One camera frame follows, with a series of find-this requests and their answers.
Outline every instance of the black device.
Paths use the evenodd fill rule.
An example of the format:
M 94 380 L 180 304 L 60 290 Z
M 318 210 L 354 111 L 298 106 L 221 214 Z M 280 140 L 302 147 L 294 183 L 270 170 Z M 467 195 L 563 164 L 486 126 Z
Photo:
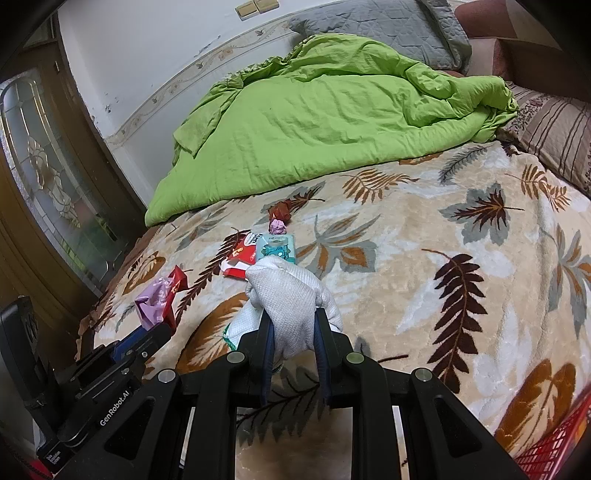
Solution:
M 19 297 L 0 312 L 0 354 L 43 434 L 37 456 L 52 473 L 141 387 L 146 359 L 170 336 L 165 323 L 149 332 L 140 327 L 124 340 L 100 346 L 74 365 L 54 372 L 38 348 L 29 297 Z
M 46 436 L 39 454 L 56 480 L 234 478 L 236 409 L 263 406 L 271 384 L 274 328 L 266 312 L 237 351 L 190 374 L 162 370 L 144 385 L 145 360 L 170 338 L 165 323 L 97 348 L 54 375 L 37 353 L 29 299 L 20 298 L 0 317 L 0 351 Z M 385 369 L 354 352 L 346 335 L 332 332 L 323 309 L 314 321 L 324 400 L 331 408 L 353 408 L 353 480 L 400 479 L 394 405 L 411 479 L 527 478 L 430 370 Z

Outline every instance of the screw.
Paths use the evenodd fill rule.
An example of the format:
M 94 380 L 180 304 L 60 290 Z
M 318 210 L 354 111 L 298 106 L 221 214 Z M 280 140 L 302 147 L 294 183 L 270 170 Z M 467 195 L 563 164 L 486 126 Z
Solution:
M 230 352 L 226 357 L 231 364 L 239 364 L 244 360 L 244 353 L 242 352 Z
M 433 378 L 433 374 L 427 368 L 417 368 L 414 376 L 417 377 L 421 382 L 428 382 Z
M 167 368 L 158 374 L 158 381 L 162 383 L 172 382 L 176 376 L 177 374 L 174 372 L 174 370 Z
M 363 360 L 365 360 L 365 357 L 361 353 L 357 352 L 351 352 L 347 354 L 346 358 L 350 364 L 361 364 L 363 363 Z

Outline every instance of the light switch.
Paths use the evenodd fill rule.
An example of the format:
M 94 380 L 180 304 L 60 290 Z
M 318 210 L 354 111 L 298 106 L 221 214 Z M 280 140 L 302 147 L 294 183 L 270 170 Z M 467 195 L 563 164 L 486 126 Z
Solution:
M 258 10 L 256 9 L 255 2 L 252 0 L 236 7 L 236 13 L 242 20 L 256 12 L 258 12 Z
M 262 14 L 274 8 L 279 8 L 279 2 L 277 0 L 254 0 L 254 2 L 258 11 Z

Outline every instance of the stained glass window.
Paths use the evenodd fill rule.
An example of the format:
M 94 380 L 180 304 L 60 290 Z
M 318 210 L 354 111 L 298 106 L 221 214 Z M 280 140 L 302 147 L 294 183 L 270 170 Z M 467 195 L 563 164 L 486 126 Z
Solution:
M 33 217 L 99 296 L 123 262 L 126 241 L 100 214 L 48 107 L 36 69 L 0 84 L 2 148 Z

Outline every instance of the decorative wall border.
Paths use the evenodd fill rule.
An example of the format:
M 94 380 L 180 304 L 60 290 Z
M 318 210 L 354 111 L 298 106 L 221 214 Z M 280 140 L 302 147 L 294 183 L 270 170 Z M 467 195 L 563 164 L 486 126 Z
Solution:
M 129 117 L 113 135 L 105 139 L 111 148 L 122 146 L 137 130 L 144 125 L 156 112 L 173 100 L 181 92 L 198 82 L 208 73 L 222 67 L 240 55 L 279 38 L 300 35 L 291 31 L 287 20 L 294 13 L 272 20 L 253 28 L 230 41 L 214 48 L 211 52 L 199 57 L 167 83 L 160 87 Z

